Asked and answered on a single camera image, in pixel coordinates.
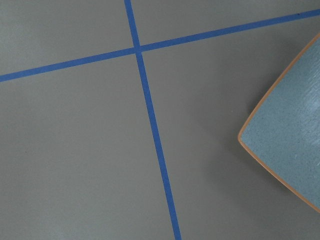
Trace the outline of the grey square plate orange rim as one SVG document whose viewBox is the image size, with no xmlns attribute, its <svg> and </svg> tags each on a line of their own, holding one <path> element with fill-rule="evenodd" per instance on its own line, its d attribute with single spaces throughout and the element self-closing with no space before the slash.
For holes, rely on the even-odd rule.
<svg viewBox="0 0 320 240">
<path fill-rule="evenodd" d="M 273 177 L 320 209 L 320 37 L 272 84 L 237 137 Z"/>
</svg>

